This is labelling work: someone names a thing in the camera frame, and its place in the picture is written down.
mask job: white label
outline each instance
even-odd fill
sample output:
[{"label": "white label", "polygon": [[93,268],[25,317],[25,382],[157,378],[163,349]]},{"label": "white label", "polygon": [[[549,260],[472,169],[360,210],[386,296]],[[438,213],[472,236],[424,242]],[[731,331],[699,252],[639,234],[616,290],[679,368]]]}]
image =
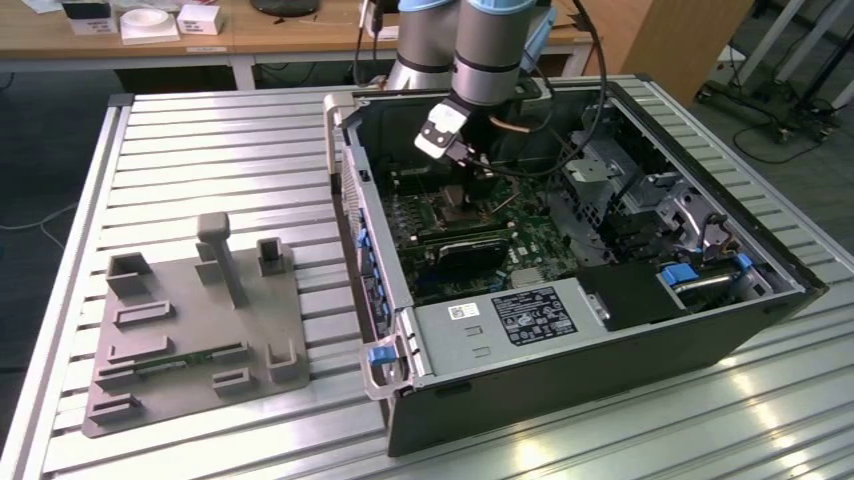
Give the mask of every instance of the white label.
[{"label": "white label", "polygon": [[476,303],[453,305],[452,307],[448,307],[448,313],[450,314],[450,320],[461,320],[462,318],[476,317],[480,315]]},{"label": "white label", "polygon": [[225,52],[225,47],[186,47],[186,53]]}]

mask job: motherboard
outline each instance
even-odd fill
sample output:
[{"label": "motherboard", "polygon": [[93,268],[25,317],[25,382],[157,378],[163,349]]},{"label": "motherboard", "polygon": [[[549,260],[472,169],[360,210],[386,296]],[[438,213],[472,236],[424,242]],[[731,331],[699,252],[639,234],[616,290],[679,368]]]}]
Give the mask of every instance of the motherboard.
[{"label": "motherboard", "polygon": [[488,195],[461,187],[393,194],[384,211],[414,304],[518,288],[572,276],[577,262],[549,217],[542,183],[494,178]]}]

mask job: white object on desk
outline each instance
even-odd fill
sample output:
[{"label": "white object on desk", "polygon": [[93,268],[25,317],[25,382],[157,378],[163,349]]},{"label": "white object on desk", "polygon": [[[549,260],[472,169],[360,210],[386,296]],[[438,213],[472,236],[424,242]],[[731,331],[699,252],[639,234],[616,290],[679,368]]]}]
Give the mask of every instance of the white object on desk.
[{"label": "white object on desk", "polygon": [[177,28],[181,33],[218,35],[222,17],[216,5],[183,5],[177,15]]},{"label": "white object on desk", "polygon": [[123,45],[175,42],[179,39],[174,18],[162,10],[137,8],[121,15]]}]

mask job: power supply label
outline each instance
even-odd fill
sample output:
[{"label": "power supply label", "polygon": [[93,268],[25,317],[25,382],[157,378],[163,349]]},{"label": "power supply label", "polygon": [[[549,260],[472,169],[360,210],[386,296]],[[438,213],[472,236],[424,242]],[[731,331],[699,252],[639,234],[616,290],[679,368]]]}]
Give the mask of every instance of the power supply label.
[{"label": "power supply label", "polygon": [[492,305],[516,346],[577,331],[552,287],[494,297]]}]

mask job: wooden cabinet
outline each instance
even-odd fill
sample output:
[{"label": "wooden cabinet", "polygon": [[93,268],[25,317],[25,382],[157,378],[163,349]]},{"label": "wooden cabinet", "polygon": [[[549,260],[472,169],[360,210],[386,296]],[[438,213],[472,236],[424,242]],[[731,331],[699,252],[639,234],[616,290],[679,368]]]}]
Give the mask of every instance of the wooden cabinet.
[{"label": "wooden cabinet", "polygon": [[[647,73],[691,103],[752,0],[582,0],[604,46],[608,74]],[[598,73],[594,53],[585,75]]]}]

